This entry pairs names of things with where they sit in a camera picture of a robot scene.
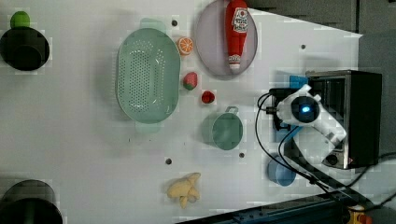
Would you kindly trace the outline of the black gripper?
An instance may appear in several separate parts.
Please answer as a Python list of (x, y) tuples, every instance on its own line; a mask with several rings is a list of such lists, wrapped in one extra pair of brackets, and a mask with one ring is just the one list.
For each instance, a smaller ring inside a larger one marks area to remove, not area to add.
[[(283, 101), (286, 97), (294, 93), (292, 88), (272, 88), (269, 90), (270, 95), (273, 97), (271, 107), (277, 107), (277, 105)], [(273, 120), (277, 131), (291, 130), (289, 124), (282, 124), (282, 120), (277, 116), (276, 112), (273, 113)]]

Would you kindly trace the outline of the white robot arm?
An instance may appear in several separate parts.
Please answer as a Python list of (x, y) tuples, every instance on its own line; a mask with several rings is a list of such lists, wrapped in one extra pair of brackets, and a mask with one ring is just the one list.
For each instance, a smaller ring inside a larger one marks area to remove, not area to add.
[(275, 106), (275, 115), (288, 125), (315, 128), (336, 147), (347, 137), (347, 131), (323, 107), (321, 97), (312, 95), (310, 90), (311, 87), (304, 84), (288, 95)]

